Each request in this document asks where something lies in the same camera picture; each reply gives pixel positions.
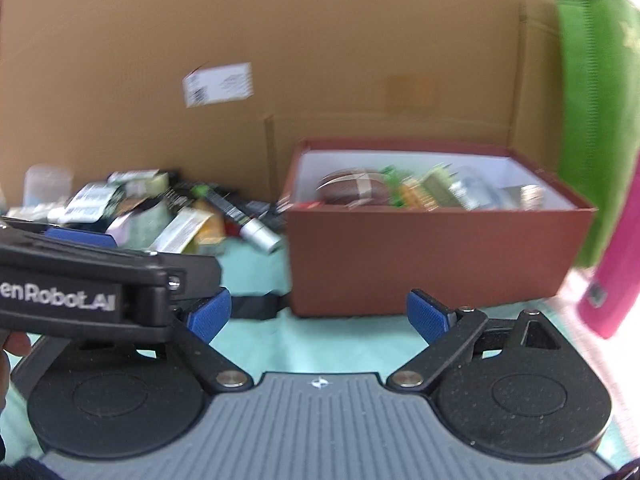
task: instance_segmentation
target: brown ball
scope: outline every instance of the brown ball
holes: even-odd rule
[[[341,170],[318,183],[318,196],[327,204],[388,205],[385,175],[375,170]]]

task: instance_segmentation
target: hand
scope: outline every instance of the hand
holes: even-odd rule
[[[2,350],[0,351],[0,411],[4,410],[6,405],[6,393],[9,390],[9,375],[11,373],[9,356],[6,352],[18,357],[25,357],[31,352],[31,341],[23,332],[12,332],[4,342]]]

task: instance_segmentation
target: pink package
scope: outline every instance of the pink package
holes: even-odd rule
[[[625,208],[578,314],[603,338],[613,336],[640,296],[640,162]]]

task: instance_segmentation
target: cardboard box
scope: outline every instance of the cardboard box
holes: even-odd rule
[[[543,186],[544,208],[309,207],[318,182],[333,171],[393,164],[424,174],[441,162],[475,168],[497,187]],[[302,142],[281,203],[299,316],[401,314],[412,288],[455,308],[554,296],[595,211],[513,150],[421,139]]]
[[[0,183],[70,168],[187,177],[276,200],[305,137],[512,147],[554,170],[555,0],[2,0]],[[184,80],[250,63],[251,90],[187,106]]]

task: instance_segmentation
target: cardboard wall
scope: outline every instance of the cardboard wall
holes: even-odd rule
[[[251,62],[254,95],[195,108],[182,80]],[[0,183],[180,167],[274,198],[311,136],[513,145],[555,168],[554,0],[3,0]]]

